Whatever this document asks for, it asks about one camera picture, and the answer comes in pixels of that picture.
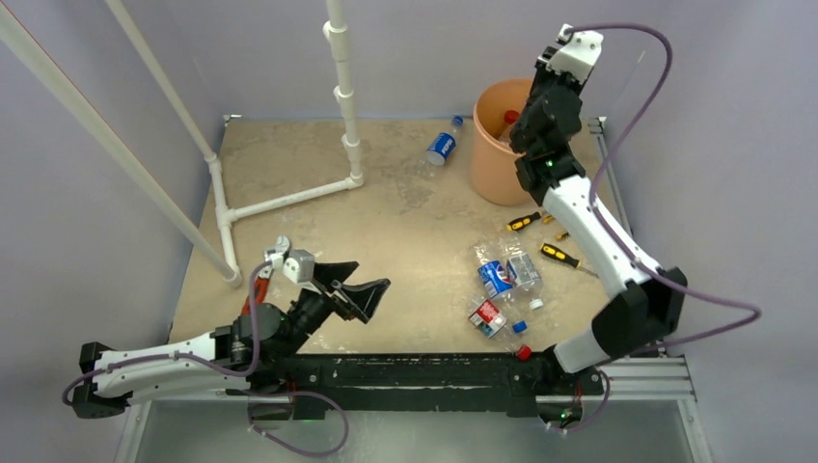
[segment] wooden table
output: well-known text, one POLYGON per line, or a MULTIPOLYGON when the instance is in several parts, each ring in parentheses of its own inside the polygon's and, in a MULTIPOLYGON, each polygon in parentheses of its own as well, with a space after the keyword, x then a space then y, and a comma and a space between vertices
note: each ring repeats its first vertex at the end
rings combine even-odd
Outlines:
MULTIPOLYGON (((483 294, 470 246, 500 236, 504 224, 536 210, 490 204, 469 183, 472 128, 435 177, 422 177, 423 151, 446 122, 364 121, 360 132, 366 185, 307 203, 242 219, 233 225, 245 280, 261 262, 262 250, 279 234, 317 261, 357 260, 349 283, 389 278, 392 286, 367 325, 331 317, 302 352, 474 352, 500 346, 486 339, 465 314, 464 300, 483 294)), ((349 165, 341 146, 342 122, 230 123, 220 155, 229 205, 239 207, 339 180, 349 165)), ((572 142, 574 153, 593 175, 599 166, 587 131, 572 142)), ((608 185, 602 199, 611 210, 608 185)), ((210 193, 200 230, 221 248, 210 193)), ((555 222, 519 233, 545 281, 545 308, 526 334, 532 349, 544 349, 586 328, 608 301, 600 283, 584 272, 535 254, 538 245, 564 229, 555 222)), ((570 238, 559 245, 582 257, 570 238)), ((267 301, 282 310, 297 286, 274 277, 267 301)), ((184 340, 232 323, 247 295, 231 289, 194 251, 177 306, 171 341, 184 340)))

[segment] red tool handle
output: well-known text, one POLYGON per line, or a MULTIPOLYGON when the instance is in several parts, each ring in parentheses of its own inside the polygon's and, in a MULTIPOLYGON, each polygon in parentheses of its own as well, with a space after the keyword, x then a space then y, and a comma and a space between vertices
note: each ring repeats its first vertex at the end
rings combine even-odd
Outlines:
MULTIPOLYGON (((256 278, 256 283, 253 285, 253 292, 256 295, 256 305, 264 302, 264 296, 267 295, 267 287, 270 286, 270 279, 256 278)), ((244 301, 244 306, 241 308, 241 314, 250 314, 250 296, 244 301)))

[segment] blue bottle cap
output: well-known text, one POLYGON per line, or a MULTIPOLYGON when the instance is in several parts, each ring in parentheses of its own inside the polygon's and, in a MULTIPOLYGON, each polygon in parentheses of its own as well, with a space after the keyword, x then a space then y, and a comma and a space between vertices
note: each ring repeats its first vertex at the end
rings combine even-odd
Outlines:
POLYGON ((525 320, 524 321, 518 321, 517 323, 514 323, 513 325, 511 325, 511 329, 514 330, 514 333, 522 333, 522 332, 526 331, 526 328, 528 328, 528 327, 529 327, 529 325, 526 324, 525 320))

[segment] plastic bottle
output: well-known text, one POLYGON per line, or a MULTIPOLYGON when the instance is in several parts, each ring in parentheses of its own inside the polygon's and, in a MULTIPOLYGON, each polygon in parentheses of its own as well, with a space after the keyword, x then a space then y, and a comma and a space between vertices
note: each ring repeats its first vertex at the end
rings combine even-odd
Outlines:
POLYGON ((488 299, 503 301, 503 313, 510 319, 510 328, 514 333, 528 329, 527 315, 531 314, 529 305, 525 308, 521 301, 525 298, 515 297, 514 282, 505 269, 506 246, 501 240, 481 241, 473 247, 477 256, 477 274, 486 289, 488 299))
POLYGON ((426 160, 432 165, 442 166, 460 142, 460 135, 463 133, 463 118, 454 116, 451 118, 451 125, 448 132, 440 132, 437 138, 426 150, 426 160))
POLYGON ((503 120, 505 123, 507 123, 507 126, 503 130, 503 133, 497 137, 498 142, 504 145, 511 145, 511 129, 514 128, 514 125, 517 123, 518 119, 520 119, 520 113, 517 111, 505 111, 503 120))
POLYGON ((500 242, 505 255, 505 271, 514 284, 509 293, 518 302, 535 311, 542 308, 542 276, 533 264, 532 257, 523 249, 523 243, 516 236, 503 238, 500 242))
POLYGON ((480 296, 469 299, 466 314, 486 338, 495 340, 520 360, 528 360, 532 349, 508 327, 507 317, 494 302, 480 296))

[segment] red label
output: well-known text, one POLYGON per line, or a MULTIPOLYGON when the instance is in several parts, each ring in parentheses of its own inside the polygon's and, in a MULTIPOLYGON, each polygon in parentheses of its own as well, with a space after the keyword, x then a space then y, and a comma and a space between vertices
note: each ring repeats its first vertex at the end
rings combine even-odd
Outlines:
POLYGON ((491 323, 491 320, 500 313, 494 304, 491 301, 485 301, 477 308, 477 314, 480 315, 480 318, 485 320, 486 323, 491 323))

